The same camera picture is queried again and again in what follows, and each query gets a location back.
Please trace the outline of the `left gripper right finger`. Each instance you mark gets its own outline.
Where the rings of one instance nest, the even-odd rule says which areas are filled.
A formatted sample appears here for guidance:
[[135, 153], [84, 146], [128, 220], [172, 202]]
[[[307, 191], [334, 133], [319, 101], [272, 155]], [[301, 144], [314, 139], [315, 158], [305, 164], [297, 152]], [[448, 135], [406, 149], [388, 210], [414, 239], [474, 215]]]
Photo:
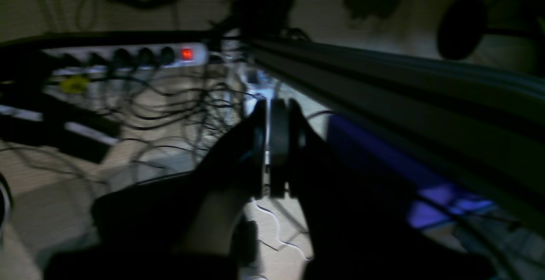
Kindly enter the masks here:
[[453, 214], [421, 197], [399, 173], [356, 137], [326, 142], [288, 102], [288, 185], [310, 230], [314, 259], [307, 280], [492, 280], [492, 261], [450, 249], [414, 228], [415, 202]]

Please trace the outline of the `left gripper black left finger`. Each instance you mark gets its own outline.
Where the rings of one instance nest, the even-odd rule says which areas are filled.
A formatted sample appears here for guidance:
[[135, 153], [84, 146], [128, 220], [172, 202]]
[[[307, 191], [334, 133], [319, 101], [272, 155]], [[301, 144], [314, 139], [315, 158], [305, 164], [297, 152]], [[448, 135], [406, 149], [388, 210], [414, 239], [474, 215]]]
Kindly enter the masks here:
[[244, 206], [261, 194], [267, 101], [185, 175], [103, 195], [90, 208], [99, 242], [51, 257], [45, 280], [235, 280], [230, 257]]

